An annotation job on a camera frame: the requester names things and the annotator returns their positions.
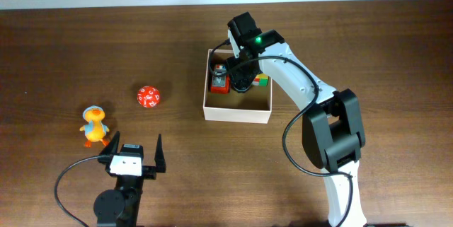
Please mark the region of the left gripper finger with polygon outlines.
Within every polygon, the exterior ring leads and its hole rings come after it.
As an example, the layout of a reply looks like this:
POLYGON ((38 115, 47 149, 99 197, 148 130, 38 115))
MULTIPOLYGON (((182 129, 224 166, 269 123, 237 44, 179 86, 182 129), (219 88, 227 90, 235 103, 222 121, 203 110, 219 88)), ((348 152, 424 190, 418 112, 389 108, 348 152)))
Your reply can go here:
POLYGON ((165 167, 166 166, 166 160, 165 160, 165 156, 164 156, 161 134, 158 135, 158 139, 157 139, 157 143, 156 143, 156 150, 155 150, 155 154, 154 154, 154 161, 155 161, 156 167, 165 167))
POLYGON ((108 145, 101 151, 102 156, 111 156, 117 153, 120 141, 120 132, 116 131, 108 145))

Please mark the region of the black round cap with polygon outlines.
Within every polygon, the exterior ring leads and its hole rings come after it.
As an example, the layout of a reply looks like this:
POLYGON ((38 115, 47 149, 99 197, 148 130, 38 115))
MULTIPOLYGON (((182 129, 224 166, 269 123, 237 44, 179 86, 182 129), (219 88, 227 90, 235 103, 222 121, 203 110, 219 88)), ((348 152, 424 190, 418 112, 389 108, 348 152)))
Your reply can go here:
POLYGON ((249 78, 232 78, 231 79, 231 87, 237 92, 237 93, 245 93, 250 89, 252 86, 252 80, 249 78))

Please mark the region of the colourful puzzle cube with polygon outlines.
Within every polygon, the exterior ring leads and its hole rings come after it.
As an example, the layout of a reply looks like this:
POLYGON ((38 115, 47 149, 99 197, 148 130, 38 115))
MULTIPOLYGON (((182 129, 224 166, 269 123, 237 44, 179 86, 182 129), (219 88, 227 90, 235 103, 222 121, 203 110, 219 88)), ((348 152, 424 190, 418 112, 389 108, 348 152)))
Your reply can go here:
POLYGON ((252 81, 253 86, 267 86, 269 81, 269 76, 265 74, 258 74, 252 81))

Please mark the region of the red toy car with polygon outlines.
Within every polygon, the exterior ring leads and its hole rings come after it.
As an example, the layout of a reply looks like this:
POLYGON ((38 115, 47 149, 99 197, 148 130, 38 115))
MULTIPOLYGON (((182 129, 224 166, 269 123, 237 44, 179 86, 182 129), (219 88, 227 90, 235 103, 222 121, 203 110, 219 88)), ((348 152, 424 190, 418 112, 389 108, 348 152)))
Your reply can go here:
POLYGON ((212 73, 210 92, 217 94, 228 94, 230 91, 230 78, 225 75, 227 67, 225 64, 216 64, 212 73))

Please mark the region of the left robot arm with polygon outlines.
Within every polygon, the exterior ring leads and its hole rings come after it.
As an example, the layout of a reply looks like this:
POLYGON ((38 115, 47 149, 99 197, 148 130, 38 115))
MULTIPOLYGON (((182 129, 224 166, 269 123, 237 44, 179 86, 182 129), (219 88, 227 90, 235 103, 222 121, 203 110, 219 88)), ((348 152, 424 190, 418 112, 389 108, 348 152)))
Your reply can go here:
POLYGON ((110 143, 99 153, 99 163, 116 179, 115 187, 101 192, 93 204, 97 226, 136 226, 145 180, 154 180, 166 172, 161 136, 158 136, 154 154, 155 165, 144 165, 144 148, 136 144, 119 145, 116 132, 110 143))

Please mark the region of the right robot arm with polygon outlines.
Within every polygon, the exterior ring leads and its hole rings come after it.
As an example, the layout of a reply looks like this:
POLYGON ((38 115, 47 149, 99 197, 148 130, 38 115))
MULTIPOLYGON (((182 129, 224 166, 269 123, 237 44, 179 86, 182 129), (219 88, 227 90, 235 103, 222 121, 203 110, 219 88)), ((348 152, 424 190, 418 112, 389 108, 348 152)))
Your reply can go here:
POLYGON ((365 226, 357 177, 365 131, 357 96, 315 76, 283 36, 275 30, 261 31, 250 13, 232 18, 227 26, 234 52, 227 73, 235 90, 246 92, 254 76, 265 74, 286 92, 299 113, 285 127, 283 137, 301 121, 304 152, 326 187, 329 224, 365 226))

